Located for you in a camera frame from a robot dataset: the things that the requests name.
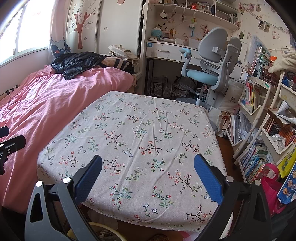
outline hanging keychain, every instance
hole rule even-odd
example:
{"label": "hanging keychain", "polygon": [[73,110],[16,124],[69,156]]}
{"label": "hanging keychain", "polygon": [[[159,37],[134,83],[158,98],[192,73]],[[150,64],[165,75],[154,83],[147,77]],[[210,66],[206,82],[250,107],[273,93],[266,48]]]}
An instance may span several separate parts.
{"label": "hanging keychain", "polygon": [[182,22],[184,22],[184,20],[185,20],[185,13],[186,13],[186,10],[184,8],[183,14],[180,16],[180,20],[182,20]]}
{"label": "hanging keychain", "polygon": [[192,19],[191,19],[191,23],[189,24],[189,28],[192,30],[191,37],[193,37],[193,31],[195,30],[195,25],[197,24],[196,18],[194,17],[195,16],[195,11],[196,10],[194,10],[194,13],[193,13],[193,16],[192,16]]}

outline curtain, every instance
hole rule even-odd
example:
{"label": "curtain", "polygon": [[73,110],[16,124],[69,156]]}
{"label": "curtain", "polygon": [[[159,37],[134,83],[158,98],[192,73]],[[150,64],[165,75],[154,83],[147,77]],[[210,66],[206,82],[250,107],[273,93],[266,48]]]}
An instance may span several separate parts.
{"label": "curtain", "polygon": [[54,3],[50,22],[48,64],[60,54],[71,52],[65,39],[70,5],[71,0],[56,0]]}

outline wooden floor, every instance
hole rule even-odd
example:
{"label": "wooden floor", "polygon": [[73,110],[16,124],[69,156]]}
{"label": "wooden floor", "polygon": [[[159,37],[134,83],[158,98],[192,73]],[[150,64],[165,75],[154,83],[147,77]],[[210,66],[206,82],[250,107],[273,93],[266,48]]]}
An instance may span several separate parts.
{"label": "wooden floor", "polygon": [[[242,176],[240,170],[237,168],[233,169],[233,149],[228,140],[221,137],[217,137],[219,147],[223,156],[227,174],[232,176],[235,180],[242,182]],[[238,203],[234,209],[234,219],[236,219],[240,204]],[[118,232],[120,232],[128,241],[147,241],[156,234],[166,235],[170,241],[182,241],[183,236],[178,231],[160,230],[153,229],[144,226],[139,226],[127,222],[118,220]]]}

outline pink bedsheet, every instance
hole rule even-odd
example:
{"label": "pink bedsheet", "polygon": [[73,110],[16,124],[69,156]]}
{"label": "pink bedsheet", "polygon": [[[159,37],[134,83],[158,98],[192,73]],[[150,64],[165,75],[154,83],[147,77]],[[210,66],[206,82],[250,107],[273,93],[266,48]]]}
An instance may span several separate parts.
{"label": "pink bedsheet", "polygon": [[51,66],[30,74],[20,87],[0,101],[0,127],[8,126],[5,141],[26,138],[24,149],[10,155],[0,176],[0,204],[25,213],[35,183],[37,157],[48,142],[80,111],[109,91],[127,91],[131,74],[115,68],[90,69],[66,81]]}

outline pink bag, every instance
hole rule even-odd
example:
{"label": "pink bag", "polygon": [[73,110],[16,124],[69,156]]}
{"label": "pink bag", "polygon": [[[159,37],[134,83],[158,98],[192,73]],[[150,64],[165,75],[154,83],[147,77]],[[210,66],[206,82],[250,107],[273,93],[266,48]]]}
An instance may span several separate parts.
{"label": "pink bag", "polygon": [[273,216],[275,213],[283,211],[286,205],[280,203],[276,196],[282,187],[282,184],[276,181],[279,176],[279,170],[271,163],[266,164],[264,167],[269,167],[276,173],[276,176],[273,178],[263,177],[261,179],[261,185],[268,202],[270,216]]}

